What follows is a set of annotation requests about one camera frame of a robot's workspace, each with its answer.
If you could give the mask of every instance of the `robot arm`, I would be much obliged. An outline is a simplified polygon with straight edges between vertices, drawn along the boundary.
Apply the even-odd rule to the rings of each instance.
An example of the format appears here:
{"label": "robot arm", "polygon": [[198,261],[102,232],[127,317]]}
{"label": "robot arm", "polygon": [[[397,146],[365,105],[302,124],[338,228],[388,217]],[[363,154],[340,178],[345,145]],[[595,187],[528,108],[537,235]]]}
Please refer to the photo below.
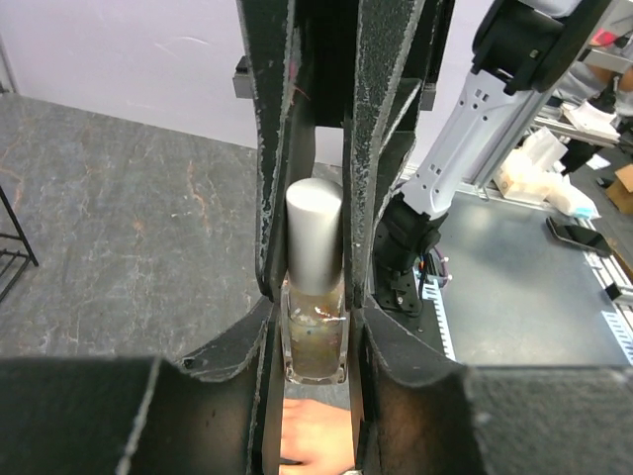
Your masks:
{"label": "robot arm", "polygon": [[[460,182],[475,171],[475,184],[488,184],[587,43],[603,12],[595,7],[537,0],[496,1],[491,8],[475,37],[473,67],[453,113],[378,227],[375,297],[399,322],[421,318],[421,306],[411,304],[416,295],[409,290],[415,289],[410,270],[439,242],[438,229]],[[407,319],[394,315],[402,313]]]}

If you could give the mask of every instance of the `gray concrete floor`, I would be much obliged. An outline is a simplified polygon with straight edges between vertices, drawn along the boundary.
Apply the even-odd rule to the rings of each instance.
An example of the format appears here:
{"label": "gray concrete floor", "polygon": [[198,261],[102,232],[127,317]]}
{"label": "gray concrete floor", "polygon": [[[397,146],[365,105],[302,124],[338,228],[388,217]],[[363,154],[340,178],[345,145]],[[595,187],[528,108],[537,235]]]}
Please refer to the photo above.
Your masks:
{"label": "gray concrete floor", "polygon": [[41,262],[0,303],[0,355],[176,358],[225,331],[259,298],[255,167],[250,148],[0,97],[0,184]]}
{"label": "gray concrete floor", "polygon": [[627,364],[613,306],[582,252],[552,238],[544,210],[458,194],[442,225],[455,354],[476,366]]}

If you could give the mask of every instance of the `finger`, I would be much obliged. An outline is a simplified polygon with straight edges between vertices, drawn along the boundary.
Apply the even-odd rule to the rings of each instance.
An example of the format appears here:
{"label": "finger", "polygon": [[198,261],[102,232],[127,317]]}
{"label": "finger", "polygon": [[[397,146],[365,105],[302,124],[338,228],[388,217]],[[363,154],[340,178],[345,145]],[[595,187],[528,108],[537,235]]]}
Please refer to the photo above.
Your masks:
{"label": "finger", "polygon": [[280,465],[279,475],[312,475],[312,471],[306,465]]}
{"label": "finger", "polygon": [[284,418],[281,424],[281,438],[294,439],[297,431],[292,420]]}
{"label": "finger", "polygon": [[284,399],[284,409],[296,408],[301,404],[301,399]]}
{"label": "finger", "polygon": [[298,416],[301,415],[301,410],[297,409],[284,409],[284,412],[281,413],[281,420],[283,421],[293,421]]}
{"label": "finger", "polygon": [[299,458],[297,453],[297,449],[295,448],[295,444],[293,443],[293,440],[291,438],[282,437],[279,456],[287,460],[295,460],[297,462],[301,462],[301,459]]}

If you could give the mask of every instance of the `glass bottle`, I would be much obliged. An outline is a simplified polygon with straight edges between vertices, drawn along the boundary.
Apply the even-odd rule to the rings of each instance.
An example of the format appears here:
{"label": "glass bottle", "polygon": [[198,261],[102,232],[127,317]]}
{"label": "glass bottle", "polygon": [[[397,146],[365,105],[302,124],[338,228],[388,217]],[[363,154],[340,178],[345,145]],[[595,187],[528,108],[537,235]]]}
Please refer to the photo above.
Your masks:
{"label": "glass bottle", "polygon": [[349,318],[344,282],[325,295],[307,295],[288,278],[281,293],[286,378],[300,384],[338,384],[347,376]]}

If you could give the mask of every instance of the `scuffed surface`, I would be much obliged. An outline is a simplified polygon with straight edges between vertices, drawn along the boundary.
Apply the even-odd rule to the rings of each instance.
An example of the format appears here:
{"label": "scuffed surface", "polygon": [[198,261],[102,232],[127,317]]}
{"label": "scuffed surface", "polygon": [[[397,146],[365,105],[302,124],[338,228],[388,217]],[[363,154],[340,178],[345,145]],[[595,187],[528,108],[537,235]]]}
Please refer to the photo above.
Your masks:
{"label": "scuffed surface", "polygon": [[0,304],[1,355],[180,356],[255,304],[254,150],[13,96],[0,117],[42,263]]}
{"label": "scuffed surface", "polygon": [[290,56],[295,2],[275,0],[237,2],[246,61],[253,91],[257,122],[257,258],[255,262],[260,291],[272,295],[267,270],[272,259],[269,246],[278,221],[280,168],[285,115],[291,98]]}
{"label": "scuffed surface", "polygon": [[364,301],[378,154],[423,4],[363,0],[359,6],[351,156],[343,165],[348,216],[353,217],[345,244],[348,307],[360,308]]}
{"label": "scuffed surface", "polygon": [[465,389],[488,473],[631,473],[630,368],[472,369]]}

